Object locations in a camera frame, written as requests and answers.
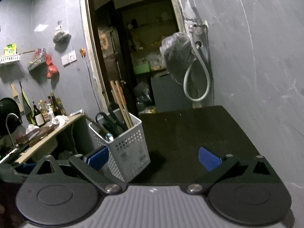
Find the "white perforated utensil basket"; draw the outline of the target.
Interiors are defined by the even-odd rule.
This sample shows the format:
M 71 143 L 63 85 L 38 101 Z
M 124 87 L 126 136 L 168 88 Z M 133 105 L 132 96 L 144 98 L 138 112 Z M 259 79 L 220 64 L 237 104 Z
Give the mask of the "white perforated utensil basket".
M 133 114 L 130 114 L 130 118 L 133 127 L 112 142 L 99 135 L 99 127 L 93 123 L 88 124 L 97 144 L 106 146 L 109 150 L 108 167 L 112 175 L 124 182 L 130 182 L 150 163 L 142 121 Z

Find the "black scissors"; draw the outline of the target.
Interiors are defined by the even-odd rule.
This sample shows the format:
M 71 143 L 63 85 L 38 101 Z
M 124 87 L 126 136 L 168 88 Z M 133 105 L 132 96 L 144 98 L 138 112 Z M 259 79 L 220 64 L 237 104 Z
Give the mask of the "black scissors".
M 114 110 L 119 108 L 119 105 L 115 102 L 110 103 L 108 107 L 109 114 L 105 112 L 99 112 L 95 116 L 95 122 L 99 123 L 98 118 L 102 116 L 104 121 L 102 122 L 103 127 L 110 133 L 114 138 L 118 137 L 122 132 L 128 130 L 128 126 L 124 121 L 120 121 L 115 115 Z

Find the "dark glass bottle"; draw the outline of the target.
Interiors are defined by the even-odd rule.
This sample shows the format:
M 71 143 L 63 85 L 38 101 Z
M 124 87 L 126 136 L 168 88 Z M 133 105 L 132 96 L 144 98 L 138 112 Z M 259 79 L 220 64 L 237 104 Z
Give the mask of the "dark glass bottle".
M 37 126 L 42 127 L 43 125 L 45 125 L 44 117 L 34 102 L 33 102 L 33 113 Z

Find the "thin wooden chopstick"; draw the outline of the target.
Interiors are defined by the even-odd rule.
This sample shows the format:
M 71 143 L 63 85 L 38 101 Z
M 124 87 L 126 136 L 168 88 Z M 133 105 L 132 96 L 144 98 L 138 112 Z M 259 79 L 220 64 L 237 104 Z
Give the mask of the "thin wooden chopstick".
M 115 81 L 115 85 L 117 87 L 117 91 L 119 93 L 119 99 L 120 99 L 120 102 L 123 106 L 124 114 L 126 116 L 126 123 L 128 125 L 128 128 L 130 129 L 130 128 L 133 127 L 132 119 L 130 118 L 130 115 L 129 115 L 129 112 L 128 112 L 128 109 L 127 109 L 127 106 L 125 104 L 125 100 L 124 100 L 124 97 L 123 97 L 123 92 L 121 91 L 120 84 L 117 80 Z

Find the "wooden cutting board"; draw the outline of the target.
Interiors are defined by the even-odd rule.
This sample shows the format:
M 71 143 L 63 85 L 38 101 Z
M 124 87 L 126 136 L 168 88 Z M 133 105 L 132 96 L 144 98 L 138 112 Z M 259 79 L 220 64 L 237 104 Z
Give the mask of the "wooden cutting board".
M 11 89 L 12 89 L 12 96 L 13 96 L 13 99 L 15 100 L 15 102 L 16 102 L 17 105 L 18 105 L 19 111 L 22 113 L 22 112 L 24 112 L 24 109 L 23 109 L 23 106 L 22 106 L 22 104 L 21 104 L 21 101 L 20 101 L 20 98 L 19 98 L 19 94 L 18 94 L 18 92 L 17 92 L 16 89 L 15 89 L 14 83 L 11 83 L 10 86 L 11 86 Z

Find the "red plastic bag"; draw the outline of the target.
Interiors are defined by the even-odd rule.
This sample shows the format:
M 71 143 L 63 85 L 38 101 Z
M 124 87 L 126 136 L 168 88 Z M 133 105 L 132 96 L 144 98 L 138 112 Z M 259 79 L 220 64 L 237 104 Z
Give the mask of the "red plastic bag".
M 47 79 L 52 79 L 54 75 L 58 74 L 58 68 L 53 64 L 52 58 L 50 54 L 45 55 L 45 61 L 47 65 Z

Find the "green box on shelf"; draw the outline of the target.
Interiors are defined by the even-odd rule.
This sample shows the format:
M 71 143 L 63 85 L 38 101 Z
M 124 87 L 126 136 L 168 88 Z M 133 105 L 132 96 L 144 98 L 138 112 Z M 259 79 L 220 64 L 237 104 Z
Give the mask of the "green box on shelf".
M 151 71 L 151 65 L 149 63 L 144 63 L 133 67 L 135 74 L 143 74 Z

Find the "white wall switch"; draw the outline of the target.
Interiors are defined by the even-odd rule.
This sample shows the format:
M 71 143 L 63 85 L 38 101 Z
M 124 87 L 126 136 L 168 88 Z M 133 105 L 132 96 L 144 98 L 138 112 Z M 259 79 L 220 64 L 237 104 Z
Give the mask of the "white wall switch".
M 75 50 L 73 50 L 73 51 L 69 52 L 68 54 L 65 54 L 61 57 L 61 62 L 64 67 L 75 61 L 77 61 Z

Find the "plastic bag on wall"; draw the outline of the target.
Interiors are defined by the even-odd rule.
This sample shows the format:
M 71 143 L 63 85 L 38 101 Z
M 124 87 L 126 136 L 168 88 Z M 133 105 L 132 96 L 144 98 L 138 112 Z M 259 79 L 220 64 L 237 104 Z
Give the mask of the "plastic bag on wall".
M 183 32 L 173 33 L 161 42 L 161 61 L 172 77 L 182 83 L 188 67 L 196 60 L 190 37 Z

